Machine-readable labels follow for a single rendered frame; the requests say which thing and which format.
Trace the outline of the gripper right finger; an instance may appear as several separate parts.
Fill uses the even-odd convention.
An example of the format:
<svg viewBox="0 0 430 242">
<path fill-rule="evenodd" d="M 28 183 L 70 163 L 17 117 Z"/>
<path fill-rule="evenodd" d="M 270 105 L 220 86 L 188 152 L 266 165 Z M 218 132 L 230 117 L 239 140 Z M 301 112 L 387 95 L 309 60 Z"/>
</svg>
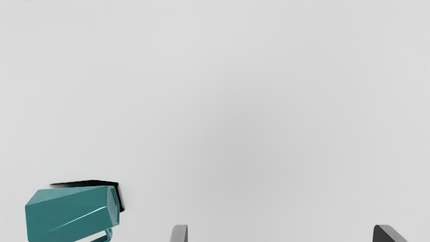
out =
<svg viewBox="0 0 430 242">
<path fill-rule="evenodd" d="M 372 242 L 408 242 L 390 225 L 375 225 Z"/>
</svg>

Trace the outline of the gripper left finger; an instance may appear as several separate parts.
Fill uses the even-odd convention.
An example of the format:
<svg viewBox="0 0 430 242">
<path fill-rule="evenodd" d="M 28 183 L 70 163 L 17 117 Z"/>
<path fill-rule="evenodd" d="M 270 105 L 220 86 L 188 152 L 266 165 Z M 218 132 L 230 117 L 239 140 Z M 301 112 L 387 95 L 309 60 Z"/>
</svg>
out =
<svg viewBox="0 0 430 242">
<path fill-rule="evenodd" d="M 188 225 L 178 224 L 172 228 L 169 242 L 188 242 Z"/>
</svg>

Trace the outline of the teal faceted mug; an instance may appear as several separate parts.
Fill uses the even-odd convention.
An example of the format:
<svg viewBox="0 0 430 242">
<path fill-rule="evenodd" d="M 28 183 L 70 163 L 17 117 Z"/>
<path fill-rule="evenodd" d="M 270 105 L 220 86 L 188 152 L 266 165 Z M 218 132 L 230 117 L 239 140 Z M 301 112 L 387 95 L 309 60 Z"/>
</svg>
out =
<svg viewBox="0 0 430 242">
<path fill-rule="evenodd" d="M 25 205 L 28 242 L 111 242 L 120 223 L 120 201 L 114 186 L 42 189 Z"/>
</svg>

